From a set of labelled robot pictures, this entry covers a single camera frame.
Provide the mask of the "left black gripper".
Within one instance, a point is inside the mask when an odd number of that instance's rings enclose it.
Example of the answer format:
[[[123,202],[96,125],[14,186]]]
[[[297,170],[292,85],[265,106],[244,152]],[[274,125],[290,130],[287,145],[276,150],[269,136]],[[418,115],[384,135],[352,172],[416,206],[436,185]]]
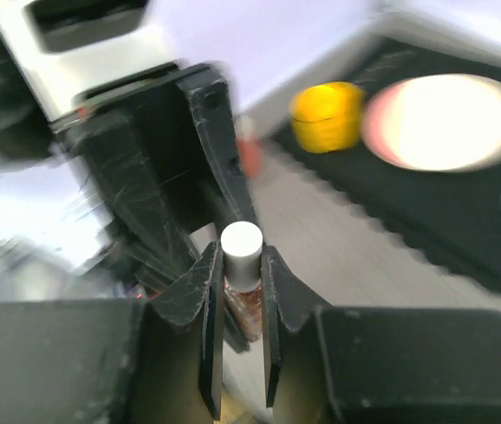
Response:
[[[165,64],[89,90],[73,118],[58,134],[74,169],[92,174],[125,234],[126,252],[166,284],[198,254],[156,177],[200,175],[196,186],[218,230],[259,223],[228,83],[215,64]]]

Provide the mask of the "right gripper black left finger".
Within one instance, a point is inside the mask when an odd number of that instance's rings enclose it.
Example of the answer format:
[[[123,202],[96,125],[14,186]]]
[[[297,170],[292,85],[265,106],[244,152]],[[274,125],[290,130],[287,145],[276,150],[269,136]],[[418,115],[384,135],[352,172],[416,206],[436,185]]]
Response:
[[[221,411],[223,258],[154,299],[0,254],[0,423],[211,423]]]

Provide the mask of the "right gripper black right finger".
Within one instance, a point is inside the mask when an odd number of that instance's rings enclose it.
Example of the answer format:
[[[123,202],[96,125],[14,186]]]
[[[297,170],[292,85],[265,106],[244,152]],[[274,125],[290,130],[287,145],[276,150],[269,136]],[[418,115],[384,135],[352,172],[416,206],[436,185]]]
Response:
[[[266,404],[277,423],[501,423],[501,312],[335,307],[262,252]]]

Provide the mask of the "glitter nail polish bottle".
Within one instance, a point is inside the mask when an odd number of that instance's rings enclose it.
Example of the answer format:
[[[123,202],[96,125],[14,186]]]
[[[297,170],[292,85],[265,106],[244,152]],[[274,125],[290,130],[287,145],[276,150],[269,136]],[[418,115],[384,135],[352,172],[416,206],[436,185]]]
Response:
[[[255,342],[262,336],[262,288],[258,285],[254,290],[235,291],[230,285],[225,286],[225,295],[235,314],[245,337]]]

